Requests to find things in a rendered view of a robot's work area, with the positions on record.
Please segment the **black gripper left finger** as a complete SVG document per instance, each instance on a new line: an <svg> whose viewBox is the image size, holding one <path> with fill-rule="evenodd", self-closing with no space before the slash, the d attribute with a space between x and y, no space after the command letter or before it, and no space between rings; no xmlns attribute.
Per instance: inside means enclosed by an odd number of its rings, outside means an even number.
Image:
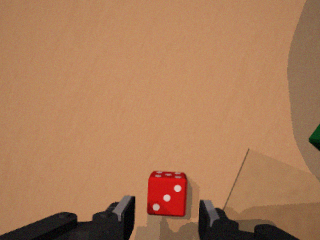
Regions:
<svg viewBox="0 0 320 240"><path fill-rule="evenodd" d="M2 234L0 240L129 240L134 222L135 196L124 195L93 214L92 221L77 222L76 214L60 212Z"/></svg>

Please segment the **red die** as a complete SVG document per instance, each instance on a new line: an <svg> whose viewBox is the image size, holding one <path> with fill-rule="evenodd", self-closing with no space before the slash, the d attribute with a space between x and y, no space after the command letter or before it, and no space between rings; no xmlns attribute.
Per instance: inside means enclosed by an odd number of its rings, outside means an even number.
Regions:
<svg viewBox="0 0 320 240"><path fill-rule="evenodd" d="M187 178L184 172L153 171L148 179L149 215L186 215Z"/></svg>

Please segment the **green die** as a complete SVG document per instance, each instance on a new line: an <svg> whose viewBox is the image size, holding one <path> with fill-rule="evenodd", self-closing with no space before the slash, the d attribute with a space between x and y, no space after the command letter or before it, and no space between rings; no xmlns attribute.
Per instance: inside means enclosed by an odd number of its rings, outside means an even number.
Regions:
<svg viewBox="0 0 320 240"><path fill-rule="evenodd" d="M320 124L310 136L309 142L320 151Z"/></svg>

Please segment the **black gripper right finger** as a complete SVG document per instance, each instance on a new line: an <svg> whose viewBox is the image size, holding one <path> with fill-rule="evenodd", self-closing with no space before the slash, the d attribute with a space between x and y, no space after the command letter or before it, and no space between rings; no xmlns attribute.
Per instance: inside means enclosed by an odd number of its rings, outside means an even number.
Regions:
<svg viewBox="0 0 320 240"><path fill-rule="evenodd" d="M214 208L211 200L200 200L198 220L200 240L300 240L270 224L256 225L254 233L241 231L236 221L227 218L224 210Z"/></svg>

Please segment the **tan square mat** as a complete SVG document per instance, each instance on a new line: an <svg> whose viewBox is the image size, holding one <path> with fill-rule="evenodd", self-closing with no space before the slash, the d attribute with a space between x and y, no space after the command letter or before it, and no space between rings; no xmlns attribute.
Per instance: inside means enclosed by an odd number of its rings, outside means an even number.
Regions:
<svg viewBox="0 0 320 240"><path fill-rule="evenodd" d="M270 224L320 240L320 177L248 148L223 210L241 231Z"/></svg>

